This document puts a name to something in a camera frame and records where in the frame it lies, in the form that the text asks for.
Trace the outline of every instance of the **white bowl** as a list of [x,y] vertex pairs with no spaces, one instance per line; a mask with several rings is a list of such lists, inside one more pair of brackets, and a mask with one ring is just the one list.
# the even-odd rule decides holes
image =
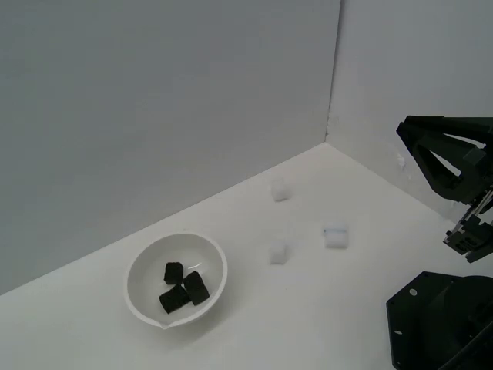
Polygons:
[[[163,280],[167,262],[181,262],[184,277],[197,271],[209,291],[209,299],[167,314],[159,302],[159,296],[173,287]],[[130,311],[147,324],[163,329],[187,324],[216,303],[227,275],[226,256],[215,241],[195,233],[171,234],[150,244],[132,262],[126,274],[125,301]]]

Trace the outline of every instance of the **white cube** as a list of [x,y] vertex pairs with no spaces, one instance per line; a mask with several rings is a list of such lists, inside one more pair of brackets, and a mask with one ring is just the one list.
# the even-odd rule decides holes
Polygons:
[[278,177],[270,183],[270,193],[275,202],[281,202],[290,197],[289,188],[282,177]]
[[330,222],[324,226],[326,248],[347,248],[349,237],[345,222]]
[[287,262],[287,245],[282,241],[275,241],[269,247],[270,264],[285,264]]

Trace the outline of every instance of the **black cube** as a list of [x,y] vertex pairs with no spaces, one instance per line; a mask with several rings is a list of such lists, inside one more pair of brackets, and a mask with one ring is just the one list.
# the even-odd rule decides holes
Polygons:
[[168,262],[164,272],[164,281],[168,285],[181,284],[183,280],[183,265],[180,262]]
[[190,302],[190,297],[181,285],[175,285],[171,290],[159,296],[159,301],[166,313],[170,314]]
[[183,285],[185,285],[186,292],[195,306],[201,304],[209,297],[206,285],[197,271],[187,275],[183,279]]

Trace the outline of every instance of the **white wall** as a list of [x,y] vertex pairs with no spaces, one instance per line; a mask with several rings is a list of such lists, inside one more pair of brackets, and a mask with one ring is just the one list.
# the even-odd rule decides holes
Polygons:
[[454,220],[464,208],[431,190],[395,130],[408,115],[493,116],[492,16],[491,0],[341,5],[327,141]]
[[0,5],[0,294],[324,141],[339,0]]

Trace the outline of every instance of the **black metal bracket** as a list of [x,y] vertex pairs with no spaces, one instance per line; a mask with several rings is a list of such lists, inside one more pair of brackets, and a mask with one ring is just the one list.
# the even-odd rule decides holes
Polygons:
[[397,370],[437,370],[442,364],[422,348],[421,312],[457,276],[423,272],[387,302],[392,364]]
[[438,370],[452,358],[447,370],[493,368],[493,278],[422,272],[387,302],[387,317],[397,370]]

